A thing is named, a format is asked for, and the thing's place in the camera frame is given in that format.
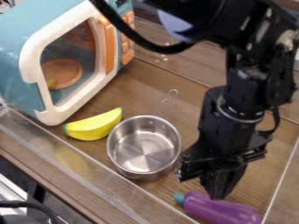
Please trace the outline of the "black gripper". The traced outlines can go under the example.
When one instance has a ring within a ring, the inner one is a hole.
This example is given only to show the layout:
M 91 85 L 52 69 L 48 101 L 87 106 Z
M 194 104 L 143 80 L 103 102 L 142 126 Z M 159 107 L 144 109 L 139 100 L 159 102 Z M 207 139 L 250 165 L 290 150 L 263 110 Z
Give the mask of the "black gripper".
M 249 163 L 266 155 L 271 133 L 257 130 L 266 110 L 259 87 L 220 86 L 204 95 L 199 138 L 182 156 L 178 178 L 199 179 L 212 200 L 230 195 Z

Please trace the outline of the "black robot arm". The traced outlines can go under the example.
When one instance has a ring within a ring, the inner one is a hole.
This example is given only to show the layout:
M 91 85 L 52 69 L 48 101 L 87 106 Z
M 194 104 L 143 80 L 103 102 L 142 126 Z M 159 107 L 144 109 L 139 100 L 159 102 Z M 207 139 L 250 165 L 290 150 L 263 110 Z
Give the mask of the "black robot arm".
M 234 190 L 249 163 L 263 158 L 273 133 L 258 130 L 266 113 L 293 100 L 299 23 L 273 0 L 142 0 L 159 11 L 182 41 L 208 40 L 227 50 L 227 83 L 211 88 L 200 110 L 195 144 L 182 156 L 178 178 L 198 179 L 210 197 Z

